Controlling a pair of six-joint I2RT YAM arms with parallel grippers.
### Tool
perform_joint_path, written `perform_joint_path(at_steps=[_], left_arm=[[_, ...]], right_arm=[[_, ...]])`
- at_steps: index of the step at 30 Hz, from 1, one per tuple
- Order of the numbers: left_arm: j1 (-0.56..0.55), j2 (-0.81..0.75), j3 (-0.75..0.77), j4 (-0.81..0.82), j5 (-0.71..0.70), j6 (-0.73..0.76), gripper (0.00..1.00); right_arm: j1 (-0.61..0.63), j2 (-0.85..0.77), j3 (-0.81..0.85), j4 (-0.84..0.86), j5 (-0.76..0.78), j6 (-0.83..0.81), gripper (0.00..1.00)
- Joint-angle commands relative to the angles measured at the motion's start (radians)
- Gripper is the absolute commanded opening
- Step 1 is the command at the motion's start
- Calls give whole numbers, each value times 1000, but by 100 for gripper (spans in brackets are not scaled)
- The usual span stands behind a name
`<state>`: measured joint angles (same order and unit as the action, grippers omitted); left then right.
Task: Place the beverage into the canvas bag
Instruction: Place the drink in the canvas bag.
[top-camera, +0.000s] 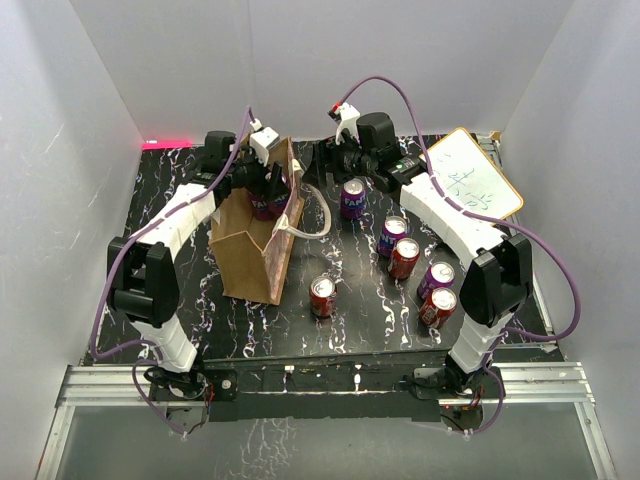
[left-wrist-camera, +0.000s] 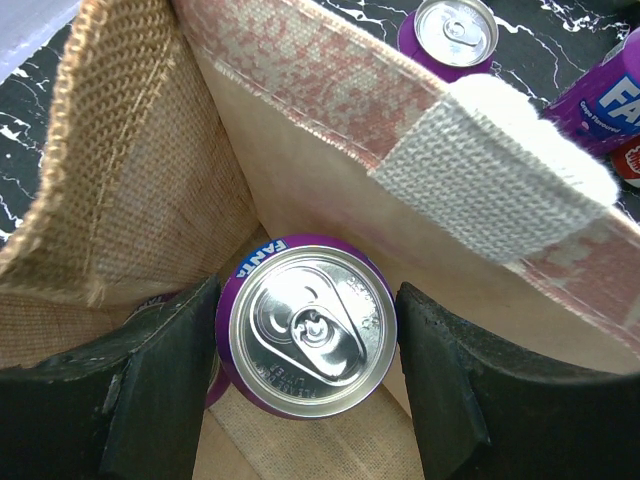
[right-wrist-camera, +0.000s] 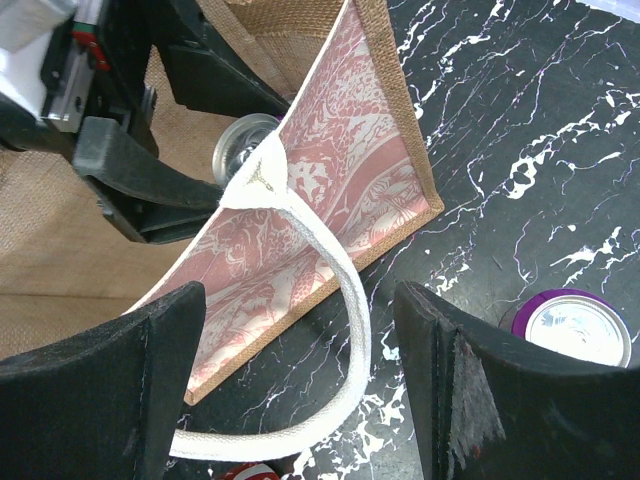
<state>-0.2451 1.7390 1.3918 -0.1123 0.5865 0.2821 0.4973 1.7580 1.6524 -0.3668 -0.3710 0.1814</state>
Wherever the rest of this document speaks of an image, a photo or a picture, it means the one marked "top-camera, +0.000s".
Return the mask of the brown canvas tote bag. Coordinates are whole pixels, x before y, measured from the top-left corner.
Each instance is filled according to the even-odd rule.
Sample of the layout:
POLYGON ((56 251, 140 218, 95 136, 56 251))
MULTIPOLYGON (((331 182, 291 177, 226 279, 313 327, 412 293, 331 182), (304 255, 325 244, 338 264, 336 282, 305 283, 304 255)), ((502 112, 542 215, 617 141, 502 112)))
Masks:
POLYGON ((227 297, 279 305, 294 245, 294 235, 278 229, 284 219, 296 227, 304 199, 300 194, 300 165, 289 137, 270 153, 269 161, 283 167, 291 188, 284 211, 272 220, 254 216, 249 191, 237 188, 222 201, 211 220, 209 248, 217 263, 227 297))

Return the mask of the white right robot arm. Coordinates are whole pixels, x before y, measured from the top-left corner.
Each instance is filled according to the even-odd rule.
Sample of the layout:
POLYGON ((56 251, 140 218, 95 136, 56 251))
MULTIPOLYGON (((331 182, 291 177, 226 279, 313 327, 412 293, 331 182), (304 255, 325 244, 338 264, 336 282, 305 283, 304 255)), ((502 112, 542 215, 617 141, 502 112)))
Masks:
POLYGON ((426 223, 453 251, 466 271, 459 299, 463 324, 446 357, 447 388, 466 397, 482 382, 489 351, 510 317, 531 296, 532 248, 522 234, 509 236, 494 220, 472 218, 453 204, 437 177, 428 154, 403 154, 388 114, 360 114, 348 104, 329 116, 335 133, 313 146, 305 182, 324 188, 326 177, 344 183, 366 177, 382 193, 426 223))

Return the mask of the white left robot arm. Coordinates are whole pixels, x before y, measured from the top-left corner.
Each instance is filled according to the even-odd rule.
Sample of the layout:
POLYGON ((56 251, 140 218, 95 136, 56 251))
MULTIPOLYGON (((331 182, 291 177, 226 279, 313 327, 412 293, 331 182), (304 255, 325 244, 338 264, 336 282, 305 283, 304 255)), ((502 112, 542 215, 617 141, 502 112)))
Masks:
POLYGON ((286 192, 282 168, 271 164, 280 142, 270 127, 245 141, 228 131, 208 132, 200 158, 165 207, 129 238, 116 237, 108 246, 106 305, 125 315, 142 343, 155 349, 159 366, 173 372, 172 387, 186 399, 204 392, 207 376, 193 366, 197 349, 177 315, 174 260, 233 191, 246 189, 267 200, 286 192))

